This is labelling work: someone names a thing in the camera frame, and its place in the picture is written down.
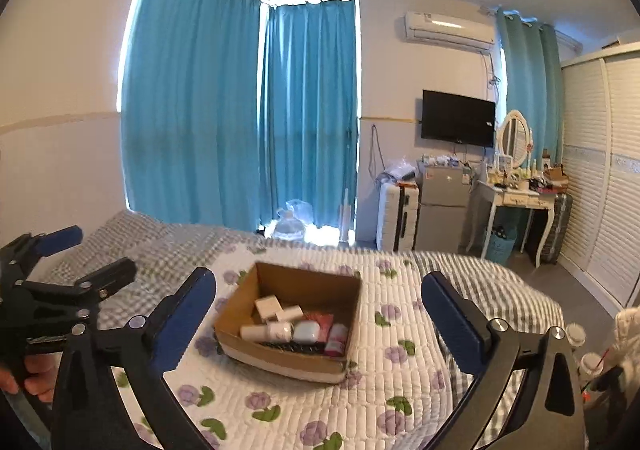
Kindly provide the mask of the person's left hand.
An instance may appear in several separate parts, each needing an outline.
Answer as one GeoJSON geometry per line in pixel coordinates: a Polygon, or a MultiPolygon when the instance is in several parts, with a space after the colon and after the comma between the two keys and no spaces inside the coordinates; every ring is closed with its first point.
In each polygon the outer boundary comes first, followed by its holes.
{"type": "MultiPolygon", "coordinates": [[[[29,395],[37,397],[44,404],[53,401],[56,377],[58,376],[58,358],[56,355],[27,356],[25,368],[28,376],[24,387],[29,395]]],[[[16,379],[4,365],[0,366],[0,386],[2,392],[16,395],[20,391],[16,379]]]]}

